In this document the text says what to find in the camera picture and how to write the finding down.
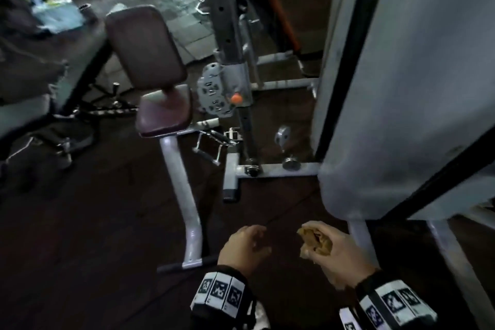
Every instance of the person's left hand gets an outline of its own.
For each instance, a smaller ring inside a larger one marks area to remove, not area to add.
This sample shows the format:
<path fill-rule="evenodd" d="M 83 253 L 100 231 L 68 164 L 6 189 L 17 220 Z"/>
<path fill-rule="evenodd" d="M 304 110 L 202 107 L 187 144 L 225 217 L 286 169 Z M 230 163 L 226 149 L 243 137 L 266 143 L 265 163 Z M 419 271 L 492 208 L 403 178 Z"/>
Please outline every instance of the person's left hand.
<path fill-rule="evenodd" d="M 244 226 L 230 236 L 218 256 L 219 265 L 238 270 L 246 278 L 272 253 L 271 247 L 260 248 L 257 242 L 263 238 L 266 227 Z"/>

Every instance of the white marker tag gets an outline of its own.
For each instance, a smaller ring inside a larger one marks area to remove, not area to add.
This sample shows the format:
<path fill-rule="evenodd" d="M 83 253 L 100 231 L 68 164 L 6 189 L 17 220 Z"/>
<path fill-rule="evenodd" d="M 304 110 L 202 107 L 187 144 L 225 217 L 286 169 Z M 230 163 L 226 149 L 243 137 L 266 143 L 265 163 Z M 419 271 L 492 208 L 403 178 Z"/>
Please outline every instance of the white marker tag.
<path fill-rule="evenodd" d="M 377 330 L 391 330 L 368 296 L 365 296 L 359 303 Z"/>
<path fill-rule="evenodd" d="M 197 289 L 196 295 L 194 296 L 193 302 L 191 303 L 191 310 L 195 304 L 204 304 L 207 300 L 207 296 L 210 292 L 212 283 L 216 277 L 217 273 L 206 273 L 200 287 Z"/>
<path fill-rule="evenodd" d="M 352 314 L 349 308 L 340 309 L 339 316 L 344 330 L 361 330 L 361 326 L 359 326 L 354 314 Z"/>
<path fill-rule="evenodd" d="M 229 292 L 227 293 L 227 298 L 225 299 L 225 303 L 222 307 L 222 311 L 227 313 L 232 318 L 237 317 L 237 312 L 239 311 L 239 306 L 244 293 L 244 287 L 244 283 L 236 278 L 232 278 Z"/>
<path fill-rule="evenodd" d="M 435 311 L 421 300 L 418 295 L 411 290 L 411 287 L 401 280 L 394 280 L 393 282 L 384 284 L 376 289 L 376 293 L 382 298 L 385 305 L 387 305 L 387 308 L 389 308 L 392 313 L 392 301 L 396 305 L 398 305 L 397 301 L 400 301 L 414 314 L 413 318 L 430 315 L 436 321 L 437 314 Z"/>
<path fill-rule="evenodd" d="M 206 304 L 215 309 L 222 309 L 231 281 L 232 277 L 223 273 L 217 273 L 208 294 Z"/>

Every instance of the maroon backrest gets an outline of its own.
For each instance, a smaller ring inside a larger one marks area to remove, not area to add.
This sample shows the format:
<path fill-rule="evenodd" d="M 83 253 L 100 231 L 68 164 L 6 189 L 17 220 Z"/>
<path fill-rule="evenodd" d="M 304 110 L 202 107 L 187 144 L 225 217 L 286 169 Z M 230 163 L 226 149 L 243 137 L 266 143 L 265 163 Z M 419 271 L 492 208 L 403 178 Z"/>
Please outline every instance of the maroon backrest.
<path fill-rule="evenodd" d="M 108 40 L 136 89 L 168 89 L 187 78 L 172 35 L 158 9 L 139 6 L 105 19 Z"/>

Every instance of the black sleeve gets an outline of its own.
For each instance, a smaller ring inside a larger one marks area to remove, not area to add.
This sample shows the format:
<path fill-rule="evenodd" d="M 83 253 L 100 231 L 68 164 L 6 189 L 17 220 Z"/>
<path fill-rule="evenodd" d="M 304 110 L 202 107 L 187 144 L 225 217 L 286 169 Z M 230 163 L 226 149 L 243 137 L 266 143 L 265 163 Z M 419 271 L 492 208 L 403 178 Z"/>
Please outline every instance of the black sleeve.
<path fill-rule="evenodd" d="M 254 326 L 255 298 L 236 269 L 218 265 L 201 281 L 191 303 L 191 330 L 232 330 Z"/>
<path fill-rule="evenodd" d="M 340 317 L 345 329 L 378 330 L 430 329 L 436 313 L 403 281 L 377 271 L 357 285 L 358 310 L 343 308 Z"/>

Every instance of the maroon seat cushion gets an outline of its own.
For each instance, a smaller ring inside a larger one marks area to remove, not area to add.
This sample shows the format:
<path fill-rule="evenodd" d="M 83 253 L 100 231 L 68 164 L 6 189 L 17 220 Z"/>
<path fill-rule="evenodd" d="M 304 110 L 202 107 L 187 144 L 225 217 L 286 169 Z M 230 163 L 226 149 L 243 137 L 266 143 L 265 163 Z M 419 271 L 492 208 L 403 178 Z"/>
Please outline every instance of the maroon seat cushion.
<path fill-rule="evenodd" d="M 142 96 L 136 129 L 141 137 L 158 137 L 187 129 L 192 118 L 191 90 L 182 84 Z"/>

